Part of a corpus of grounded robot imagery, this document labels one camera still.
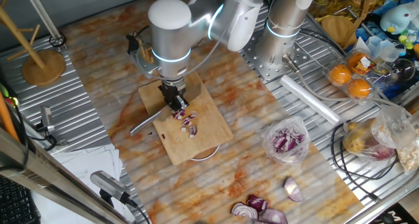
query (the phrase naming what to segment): food bag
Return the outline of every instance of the food bag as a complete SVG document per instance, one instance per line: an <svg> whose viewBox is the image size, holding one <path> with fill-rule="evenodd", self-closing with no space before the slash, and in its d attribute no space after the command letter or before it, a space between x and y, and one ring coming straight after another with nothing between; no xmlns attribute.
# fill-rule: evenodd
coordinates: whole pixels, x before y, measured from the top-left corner
<svg viewBox="0 0 419 224"><path fill-rule="evenodd" d="M274 122L263 128L266 155L281 164L298 164L307 156L310 136L301 117Z"/></svg>
<svg viewBox="0 0 419 224"><path fill-rule="evenodd" d="M419 168L419 130L416 129L416 138L406 148L398 149L400 163L405 173L410 174Z"/></svg>
<svg viewBox="0 0 419 224"><path fill-rule="evenodd" d="M382 106L377 118L349 122L344 129L343 146L364 162L389 161L394 149L410 146L416 137L405 110L396 106Z"/></svg>

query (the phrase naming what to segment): chopped red onion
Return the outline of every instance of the chopped red onion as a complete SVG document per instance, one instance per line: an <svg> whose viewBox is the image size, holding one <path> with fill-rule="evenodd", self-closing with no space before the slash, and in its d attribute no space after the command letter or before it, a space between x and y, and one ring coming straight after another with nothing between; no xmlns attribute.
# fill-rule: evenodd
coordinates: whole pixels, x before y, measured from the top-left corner
<svg viewBox="0 0 419 224"><path fill-rule="evenodd" d="M189 138L194 138L196 133L198 132L198 129L196 128L196 126L190 126L189 127Z"/></svg>
<svg viewBox="0 0 419 224"><path fill-rule="evenodd" d="M285 214L278 210L267 209L262 214L262 219L274 224L288 224Z"/></svg>
<svg viewBox="0 0 419 224"><path fill-rule="evenodd" d="M172 115L175 119L181 120L183 116L185 116L185 110L181 109L179 111L172 111Z"/></svg>
<svg viewBox="0 0 419 224"><path fill-rule="evenodd" d="M269 203L256 195L249 195L246 204L260 212L268 208Z"/></svg>
<svg viewBox="0 0 419 224"><path fill-rule="evenodd" d="M196 111L192 111L191 115L189 115L189 118L194 119L194 118L196 118L197 115L198 115L198 113Z"/></svg>
<svg viewBox="0 0 419 224"><path fill-rule="evenodd" d="M303 202L305 198L303 197L297 182L295 182L294 178L289 176L283 185L283 189L287 194L288 198L294 202Z"/></svg>
<svg viewBox="0 0 419 224"><path fill-rule="evenodd" d="M191 118L190 117L186 117L185 119L183 119L183 122L182 122L184 125L187 125L187 126L190 126L190 125L192 125L192 121L191 121Z"/></svg>
<svg viewBox="0 0 419 224"><path fill-rule="evenodd" d="M294 128L277 130L270 135L270 142L275 147L275 152L288 152L304 141L304 134L300 134Z"/></svg>
<svg viewBox="0 0 419 224"><path fill-rule="evenodd" d="M252 219L259 218L259 214L257 213L256 209L246 206L242 202L239 202L236 205L234 205L233 209L231 209L231 214L240 215Z"/></svg>

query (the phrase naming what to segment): plush toy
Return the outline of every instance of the plush toy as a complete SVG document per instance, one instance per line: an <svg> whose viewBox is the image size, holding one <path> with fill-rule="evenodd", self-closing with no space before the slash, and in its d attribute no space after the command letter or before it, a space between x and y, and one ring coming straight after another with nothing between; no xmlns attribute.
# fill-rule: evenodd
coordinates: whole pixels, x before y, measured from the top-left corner
<svg viewBox="0 0 419 224"><path fill-rule="evenodd" d="M394 7L381 18L380 27L391 34L400 34L410 23L411 14L405 7Z"/></svg>

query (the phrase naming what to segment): knife blade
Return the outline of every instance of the knife blade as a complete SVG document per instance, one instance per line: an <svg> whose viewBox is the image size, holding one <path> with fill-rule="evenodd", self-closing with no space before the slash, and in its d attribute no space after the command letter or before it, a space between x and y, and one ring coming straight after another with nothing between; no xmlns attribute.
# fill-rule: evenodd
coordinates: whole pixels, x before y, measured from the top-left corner
<svg viewBox="0 0 419 224"><path fill-rule="evenodd" d="M191 102L199 95L201 95L201 84L198 84L192 88L187 89L183 95L183 98L187 102ZM170 117L170 115L172 115L172 109L168 105L166 105L157 113L155 113L154 115L151 115L148 119L145 119L141 123L131 128L130 130L131 136L137 134L140 130L142 130L143 128L145 128L147 125L151 124L155 120L163 121L163 120L166 120L168 117Z"/></svg>

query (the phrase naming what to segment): stained wooden countertop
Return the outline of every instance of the stained wooden countertop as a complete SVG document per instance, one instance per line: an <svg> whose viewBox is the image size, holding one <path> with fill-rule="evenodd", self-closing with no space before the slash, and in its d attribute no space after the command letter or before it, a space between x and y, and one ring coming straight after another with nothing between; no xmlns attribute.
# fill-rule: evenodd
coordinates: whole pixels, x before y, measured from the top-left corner
<svg viewBox="0 0 419 224"><path fill-rule="evenodd" d="M73 65L152 222L251 223L229 214L251 193L285 212L290 223L344 223L360 211L361 203L314 146L300 166L282 166L266 157L255 131L288 114L242 57L224 47L198 74L233 140L209 160L173 166L153 126L130 136L129 129L147 118L137 89L152 80L131 62L125 35L148 24L147 10L154 1L140 0L62 30ZM205 41L194 49L191 64L214 44ZM306 202L287 199L282 189L287 176L297 180Z"/></svg>

